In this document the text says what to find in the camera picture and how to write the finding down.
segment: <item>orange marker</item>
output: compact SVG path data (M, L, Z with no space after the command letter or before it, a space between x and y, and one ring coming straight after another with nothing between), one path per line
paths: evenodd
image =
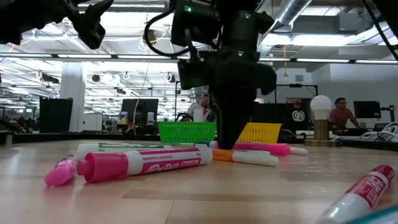
M275 156L259 154L258 152L231 151L224 149L214 149L213 160L226 162L242 162L262 166L276 166L279 164L279 159Z

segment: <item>circular logo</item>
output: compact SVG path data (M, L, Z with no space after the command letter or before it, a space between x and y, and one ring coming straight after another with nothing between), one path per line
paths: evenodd
M292 118L297 122L303 121L305 119L304 111L293 111Z

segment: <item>lamp base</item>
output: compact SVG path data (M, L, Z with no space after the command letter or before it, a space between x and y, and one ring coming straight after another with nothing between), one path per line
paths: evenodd
M313 146L313 147L341 147L340 141L331 141L331 140L312 140L306 139L304 140L304 146Z

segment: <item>wooden tabletop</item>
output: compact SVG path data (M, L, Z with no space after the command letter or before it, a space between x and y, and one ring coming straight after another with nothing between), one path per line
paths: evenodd
M46 187L44 175L59 159L79 144L97 142L0 148L1 223L315 223L366 171L398 161L396 152L308 148L308 156L280 157L278 167L216 161L97 184L77 177L66 186ZM398 203L397 184L396 177L377 209Z

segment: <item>pink highlighter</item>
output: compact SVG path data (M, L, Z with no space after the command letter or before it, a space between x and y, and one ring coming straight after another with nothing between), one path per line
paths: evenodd
M44 177L44 182L48 186L62 185L75 175L76 167L76 158L73 155L68 155L57 162L54 169Z
M218 143L212 141L209 143L209 147L212 149L218 149ZM298 154L307 155L306 149L289 147L287 144L263 144L263 143L251 143L251 142L240 142L236 143L232 149L241 150L252 150L252 151L266 151L274 155L286 156L287 154Z

